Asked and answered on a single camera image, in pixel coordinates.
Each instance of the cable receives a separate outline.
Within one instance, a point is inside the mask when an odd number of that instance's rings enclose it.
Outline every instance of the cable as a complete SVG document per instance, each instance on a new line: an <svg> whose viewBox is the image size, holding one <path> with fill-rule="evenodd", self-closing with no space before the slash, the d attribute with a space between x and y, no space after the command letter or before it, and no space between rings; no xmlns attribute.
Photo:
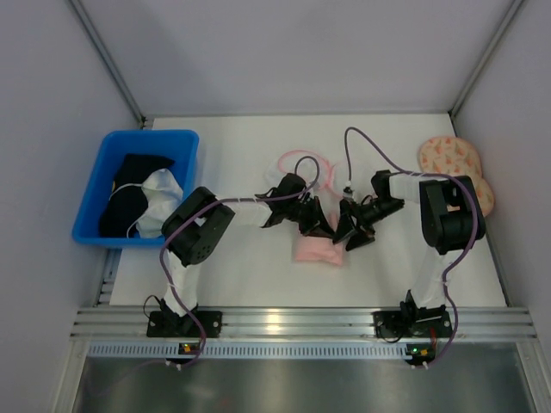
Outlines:
<svg viewBox="0 0 551 413"><path fill-rule="evenodd" d="M144 312L144 315L147 317L147 319L149 320L149 316L147 315L147 313L145 312L145 306L147 305L147 301L149 301L150 299L152 298L155 298L155 300L158 302L159 305L161 305L161 301L158 299L158 297L155 295L155 294L152 294L152 295L149 295L146 299L145 299L145 302L144 302L144 305L142 306L142 310Z"/></svg>
<svg viewBox="0 0 551 413"><path fill-rule="evenodd" d="M399 342L402 339L402 337L406 333L406 327L402 326L401 332L393 340L387 340L385 337L383 337L382 330L381 330L381 327L379 325L375 326L375 333L377 334L377 336L380 336L388 344L396 344L397 342Z"/></svg>
<svg viewBox="0 0 551 413"><path fill-rule="evenodd" d="M455 339L455 336L457 334L457 330L459 328L459 313L457 311L457 306L455 305L454 300L449 296L449 290L448 290L448 274L449 272L457 267L457 265L463 261L463 258L467 255L467 253L473 248L474 241L476 240L476 234L479 229L479 217L476 212L476 203L474 202L473 196L468 192L465 185L463 185L457 178L450 175L445 174L422 174L420 172L413 172L410 170L404 170L403 168L400 168L396 163L390 159L385 152L382 151L382 149L362 130L358 129L357 127L350 126L344 131L344 151L346 152L346 162L348 164L348 177L349 181L352 181L352 163L350 161L350 152L348 148L348 133L350 131L354 131L356 133L359 133L364 139L366 139L373 148L379 152L379 154L383 157L387 163L389 163L393 168L395 168L398 172L402 174L408 174L412 176L427 176L429 178L444 178L449 179L452 181L455 185L459 187L459 189L465 194L465 197L467 198L467 201L469 203L469 206L471 207L471 212L473 215L473 229L471 231L471 237L468 239L467 246L462 251L462 253L453 261L451 264L446 267L442 272L442 283L443 283L443 291L444 296L446 297L446 300L450 303L452 311L454 313L454 328L452 329L451 335L449 336L448 342L444 345L442 351L435 357L435 359L430 363L430 365L434 365L438 360L442 359L442 357L448 352L452 342Z"/></svg>
<svg viewBox="0 0 551 413"><path fill-rule="evenodd" d="M298 175L299 174L299 165L302 161L306 160L306 159L312 159L315 163L318 162L318 160L313 157L312 155L305 155L304 157L302 157L301 159L299 159L297 162L296 162L296 165L294 166L294 174L295 175Z"/></svg>
<svg viewBox="0 0 551 413"><path fill-rule="evenodd" d="M318 160L315 157L311 157L311 159L316 164L316 177L310 183L310 185L308 185L308 187L306 187L304 190L300 191L297 194L291 194L291 195L285 195L285 196L278 196L278 197L275 197L275 198L270 198L269 202L277 202L277 201L280 201L280 200L291 200L293 198L297 198L297 197L305 194L306 192L310 191L316 185L316 183L318 183L321 168L319 166ZM207 333L205 332L205 329L204 329L203 325L201 324L201 322L199 321L199 319L197 319L195 314L193 312L191 312L189 310L189 308L182 302L182 300L180 299L180 296L178 295L176 289L174 288L174 280L172 279L172 275L170 275L170 270L168 269L168 267L166 266L166 263L164 262L164 253L167 250L169 244L172 242L172 240L174 238L176 238L178 235L180 235L180 233L183 230L185 230L188 227L188 225L190 225L196 219L200 218L207 211L211 210L212 208L214 208L218 205L233 203L233 202L266 202L266 200L262 199L262 198L225 198L223 200L216 200L215 202L212 202L212 203L208 204L207 206L203 207L199 212L192 215L187 221L185 221L178 228L176 228L176 230L174 232L172 232L169 235L168 238L166 238L166 240L164 241L164 244L161 247L161 250L159 252L159 256L158 256L159 261L161 262L161 267L163 268L164 274L166 275L166 278L169 282L170 291L172 292L172 295L174 296L174 299L183 308L183 310L186 312L186 315L188 315L189 318L191 318L191 320L199 328L199 331L201 333L200 334L201 341L200 341L200 344L199 344L199 350L195 352L195 357L188 364L185 365L186 367L195 364L199 360L199 357L201 356L201 353L203 352L203 350L205 348L205 345L207 343Z"/></svg>
<svg viewBox="0 0 551 413"><path fill-rule="evenodd" d="M369 199L369 202L371 202L373 200L373 195L369 194L369 195L365 195L362 199L362 202L360 202L360 205L363 205L365 203L366 200Z"/></svg>

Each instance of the pink cloth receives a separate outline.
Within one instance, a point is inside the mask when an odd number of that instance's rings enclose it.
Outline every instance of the pink cloth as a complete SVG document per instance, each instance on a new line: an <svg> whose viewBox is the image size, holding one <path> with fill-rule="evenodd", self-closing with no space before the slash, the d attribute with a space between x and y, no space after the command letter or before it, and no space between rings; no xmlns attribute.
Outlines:
<svg viewBox="0 0 551 413"><path fill-rule="evenodd" d="M337 228L338 217L336 213L329 215L329 224L333 229ZM339 267L343 265L344 243L333 245L329 238L303 237L299 235L294 253L297 262L325 261Z"/></svg>

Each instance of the metal floor panel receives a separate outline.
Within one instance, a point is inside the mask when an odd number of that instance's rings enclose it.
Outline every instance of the metal floor panel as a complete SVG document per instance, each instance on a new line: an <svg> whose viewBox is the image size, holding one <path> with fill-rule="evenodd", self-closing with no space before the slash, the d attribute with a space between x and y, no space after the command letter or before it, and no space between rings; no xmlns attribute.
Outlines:
<svg viewBox="0 0 551 413"><path fill-rule="evenodd" d="M203 360L181 372L142 367L112 385L142 361L88 359L74 412L535 411L513 344L458 344L428 371L403 361Z"/></svg>

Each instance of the white enclosure corner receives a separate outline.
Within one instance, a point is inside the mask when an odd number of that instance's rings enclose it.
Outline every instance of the white enclosure corner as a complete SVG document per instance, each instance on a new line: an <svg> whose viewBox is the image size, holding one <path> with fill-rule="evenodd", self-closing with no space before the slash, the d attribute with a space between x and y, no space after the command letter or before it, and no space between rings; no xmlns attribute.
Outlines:
<svg viewBox="0 0 551 413"><path fill-rule="evenodd" d="M60 1L0 5L0 399L47 411L102 251L71 228L106 133L136 127Z"/></svg>
<svg viewBox="0 0 551 413"><path fill-rule="evenodd" d="M488 224L514 304L526 305L551 354L551 3L530 0L458 119L496 194Z"/></svg>

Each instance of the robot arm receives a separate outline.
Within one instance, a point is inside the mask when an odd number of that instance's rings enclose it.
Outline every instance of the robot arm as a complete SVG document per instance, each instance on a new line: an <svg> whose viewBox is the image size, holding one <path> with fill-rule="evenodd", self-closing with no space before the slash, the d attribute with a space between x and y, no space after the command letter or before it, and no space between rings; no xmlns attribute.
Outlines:
<svg viewBox="0 0 551 413"><path fill-rule="evenodd" d="M458 179L474 196L470 178ZM170 287L176 289L189 308L196 306L199 266L212 254L230 223L268 228L288 219L298 224L302 235L332 238L333 243L347 241L346 249L350 251L374 242L373 225L401 209L405 200L420 205L423 235L429 248L418 281L408 292L406 300L400 303L398 320L396 315L389 318L383 314L381 322L387 328L386 336L397 335L396 325L399 325L400 334L403 326L407 325L412 335L424 336L434 323L445 323L449 316L445 311L442 271L449 262L454 261L456 251L467 246L473 229L472 212L464 193L448 180L427 180L392 174L388 170L378 171L371 182L377 196L365 204L355 203L351 190L347 188L349 192L346 196L345 189L336 231L325 220L319 199L309 193L289 200L270 201L297 194L306 188L304 180L295 174L287 174L277 188L257 195L263 202L238 202L231 207L218 205L211 208L181 231L168 246L173 286L169 286L161 306L164 317L174 320L169 323L174 324L172 329L183 330L180 324L185 314L174 300ZM189 217L215 201L216 196L208 189L196 189L166 220L164 236L169 237ZM478 203L476 208L480 223L476 239L480 239L484 236L485 226Z"/></svg>
<svg viewBox="0 0 551 413"><path fill-rule="evenodd" d="M365 205L357 205L347 198L341 201L336 241L348 238L347 250L357 248L357 239L361 237L367 239L367 243L373 242L373 224L398 211L404 200L420 205L423 237L428 245L421 273L413 288L407 292L406 299L400 302L399 311L379 311L375 314L379 338L430 337L431 332L436 332L440 337L451 335L443 291L443 271L469 245L474 228L469 196L474 201L478 222L475 240L484 237L486 232L471 179L467 176L455 179L469 195L461 191L455 181L378 171L371 181L377 198Z"/></svg>
<svg viewBox="0 0 551 413"><path fill-rule="evenodd" d="M230 207L220 204L180 231L168 245L172 284L160 300L161 311L154 311L150 316L154 322L153 326L149 325L148 336L182 336L193 328L189 320L187 323L184 320L185 310L177 303L172 287L182 302L196 311L201 263L213 253L230 224L270 228L287 219L298 224L303 236L332 238L334 231L325 219L319 198L304 192L306 188L300 176L287 174L276 188L256 195L263 202L237 201ZM164 222L163 235L170 237L190 217L216 201L217 197L207 188L197 188Z"/></svg>

